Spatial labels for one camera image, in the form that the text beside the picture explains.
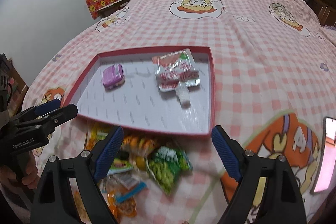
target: white wall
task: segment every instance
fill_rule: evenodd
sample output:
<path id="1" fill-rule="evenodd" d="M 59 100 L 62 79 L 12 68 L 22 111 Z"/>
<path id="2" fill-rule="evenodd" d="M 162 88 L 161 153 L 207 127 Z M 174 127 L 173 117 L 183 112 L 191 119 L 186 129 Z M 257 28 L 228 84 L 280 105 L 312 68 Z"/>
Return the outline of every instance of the white wall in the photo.
<path id="1" fill-rule="evenodd" d="M 30 85 L 72 38 L 93 25 L 85 0 L 0 0 L 0 53 Z"/>

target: silver bolt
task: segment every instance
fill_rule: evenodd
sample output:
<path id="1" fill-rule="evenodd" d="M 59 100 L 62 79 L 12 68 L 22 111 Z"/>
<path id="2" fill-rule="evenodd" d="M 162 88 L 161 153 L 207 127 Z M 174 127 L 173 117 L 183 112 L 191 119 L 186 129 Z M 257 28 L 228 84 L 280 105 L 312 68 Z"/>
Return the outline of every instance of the silver bolt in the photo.
<path id="1" fill-rule="evenodd" d="M 90 154 L 90 151 L 89 151 L 89 150 L 84 150 L 84 151 L 82 151 L 81 156 L 82 156 L 83 158 L 86 158 L 89 154 Z"/>
<path id="2" fill-rule="evenodd" d="M 50 162 L 54 162 L 56 160 L 56 156 L 50 156 L 48 160 Z"/>
<path id="3" fill-rule="evenodd" d="M 252 150 L 245 150 L 245 155 L 248 157 L 252 157 L 254 155 L 254 152 Z"/>
<path id="4" fill-rule="evenodd" d="M 282 162 L 286 161 L 286 157 L 284 155 L 280 155 L 278 159 L 279 161 L 282 161 Z"/>

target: phone screen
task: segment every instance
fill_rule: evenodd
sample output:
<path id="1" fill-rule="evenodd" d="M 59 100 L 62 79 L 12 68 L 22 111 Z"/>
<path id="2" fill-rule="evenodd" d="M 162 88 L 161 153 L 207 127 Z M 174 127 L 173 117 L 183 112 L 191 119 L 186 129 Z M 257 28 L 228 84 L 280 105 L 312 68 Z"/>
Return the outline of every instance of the phone screen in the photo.
<path id="1" fill-rule="evenodd" d="M 325 117 L 323 120 L 323 139 L 321 147 L 320 164 L 315 177 L 315 183 L 312 188 L 313 193 L 327 190 L 336 162 L 336 119 Z"/>

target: black cable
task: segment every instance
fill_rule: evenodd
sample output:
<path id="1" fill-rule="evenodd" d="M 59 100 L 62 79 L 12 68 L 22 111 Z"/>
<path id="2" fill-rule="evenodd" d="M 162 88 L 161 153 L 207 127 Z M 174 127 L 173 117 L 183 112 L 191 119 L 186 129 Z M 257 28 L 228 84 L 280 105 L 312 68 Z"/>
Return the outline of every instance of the black cable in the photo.
<path id="1" fill-rule="evenodd" d="M 10 94 L 9 94 L 9 97 L 8 97 L 8 100 L 7 100 L 7 105 L 9 104 L 11 98 L 12 98 L 12 94 L 13 94 L 13 87 L 10 83 L 8 83 L 8 86 L 10 87 Z"/>

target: purple plastic case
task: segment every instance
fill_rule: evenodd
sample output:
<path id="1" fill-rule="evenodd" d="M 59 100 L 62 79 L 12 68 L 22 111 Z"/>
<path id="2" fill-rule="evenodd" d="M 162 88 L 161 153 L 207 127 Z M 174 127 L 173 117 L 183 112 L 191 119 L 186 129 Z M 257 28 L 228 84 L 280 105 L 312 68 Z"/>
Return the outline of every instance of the purple plastic case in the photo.
<path id="1" fill-rule="evenodd" d="M 107 89 L 121 85 L 125 81 L 124 71 L 121 64 L 115 64 L 103 71 L 103 85 Z"/>

